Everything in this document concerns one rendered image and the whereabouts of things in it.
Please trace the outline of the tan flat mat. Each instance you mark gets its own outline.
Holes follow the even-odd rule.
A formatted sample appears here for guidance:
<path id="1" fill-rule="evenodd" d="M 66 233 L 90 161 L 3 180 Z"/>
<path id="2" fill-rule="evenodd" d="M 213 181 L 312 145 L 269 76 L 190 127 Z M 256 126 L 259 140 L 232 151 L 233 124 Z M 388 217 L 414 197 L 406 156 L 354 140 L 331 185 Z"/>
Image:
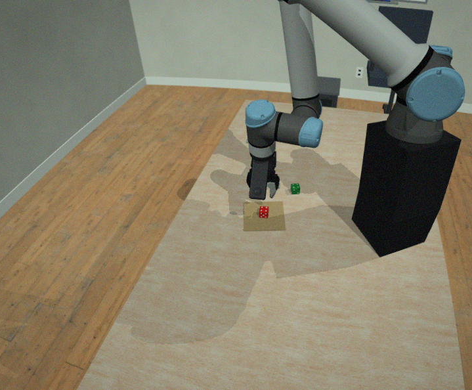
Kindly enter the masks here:
<path id="1" fill-rule="evenodd" d="M 260 206 L 269 207 L 268 218 L 259 217 Z M 244 231 L 286 230 L 283 202 L 244 202 Z"/>

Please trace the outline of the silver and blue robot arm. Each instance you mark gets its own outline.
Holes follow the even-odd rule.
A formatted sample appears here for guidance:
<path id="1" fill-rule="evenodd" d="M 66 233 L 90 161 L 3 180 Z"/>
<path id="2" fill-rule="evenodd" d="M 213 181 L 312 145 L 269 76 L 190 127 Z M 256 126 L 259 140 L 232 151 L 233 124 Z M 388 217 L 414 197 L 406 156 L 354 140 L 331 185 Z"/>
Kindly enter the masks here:
<path id="1" fill-rule="evenodd" d="M 309 148 L 319 145 L 322 103 L 311 13 L 387 75 L 387 85 L 397 94 L 386 121 L 388 134 L 417 144 L 441 139 L 442 121 L 460 108 L 465 97 L 463 79 L 450 65 L 450 47 L 414 43 L 366 0 L 278 1 L 293 111 L 276 112 L 267 100 L 248 104 L 246 143 L 252 155 L 272 155 L 276 141 Z"/>

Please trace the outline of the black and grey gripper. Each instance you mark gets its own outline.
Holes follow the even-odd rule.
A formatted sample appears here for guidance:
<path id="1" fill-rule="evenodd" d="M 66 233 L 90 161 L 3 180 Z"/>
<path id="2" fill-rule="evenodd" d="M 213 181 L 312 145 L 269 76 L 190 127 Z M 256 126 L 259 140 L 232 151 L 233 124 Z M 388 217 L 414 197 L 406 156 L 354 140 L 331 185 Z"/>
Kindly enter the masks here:
<path id="1" fill-rule="evenodd" d="M 249 152 L 250 153 L 250 152 Z M 275 164 L 275 167 L 274 167 L 274 163 L 276 162 L 276 151 L 275 153 L 273 153 L 272 155 L 266 157 L 266 158 L 258 158 L 258 157 L 255 157 L 254 155 L 252 155 L 250 153 L 250 156 L 252 157 L 251 159 L 251 167 L 253 165 L 253 158 L 254 160 L 258 161 L 258 162 L 265 162 L 265 161 L 270 161 L 269 163 L 269 170 L 268 170 L 268 181 L 267 181 L 267 186 L 270 188 L 270 198 L 273 198 L 277 189 L 278 189 L 278 186 L 279 186 L 279 182 L 280 182 L 280 178 L 278 176 L 278 174 L 275 174 L 275 170 L 274 168 L 276 167 L 276 164 Z M 252 168 L 249 170 L 248 174 L 247 174 L 247 185 L 248 187 L 250 188 L 250 182 L 251 182 L 251 172 L 252 172 Z"/>

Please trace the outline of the red die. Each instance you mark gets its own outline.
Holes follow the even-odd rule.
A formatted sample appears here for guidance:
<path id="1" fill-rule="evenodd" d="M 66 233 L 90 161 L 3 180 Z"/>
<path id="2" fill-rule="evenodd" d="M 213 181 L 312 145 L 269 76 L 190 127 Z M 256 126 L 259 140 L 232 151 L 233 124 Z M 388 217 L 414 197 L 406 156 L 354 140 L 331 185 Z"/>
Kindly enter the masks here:
<path id="1" fill-rule="evenodd" d="M 259 217 L 260 218 L 268 218 L 268 207 L 260 206 Z"/>

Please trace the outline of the green die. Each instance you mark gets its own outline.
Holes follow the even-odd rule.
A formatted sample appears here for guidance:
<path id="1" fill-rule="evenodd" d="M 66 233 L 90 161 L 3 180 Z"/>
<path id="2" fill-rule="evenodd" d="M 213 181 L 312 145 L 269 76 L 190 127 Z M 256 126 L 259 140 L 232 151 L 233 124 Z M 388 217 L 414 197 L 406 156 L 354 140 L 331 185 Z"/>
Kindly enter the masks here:
<path id="1" fill-rule="evenodd" d="M 291 194 L 300 194 L 299 183 L 291 184 Z"/>

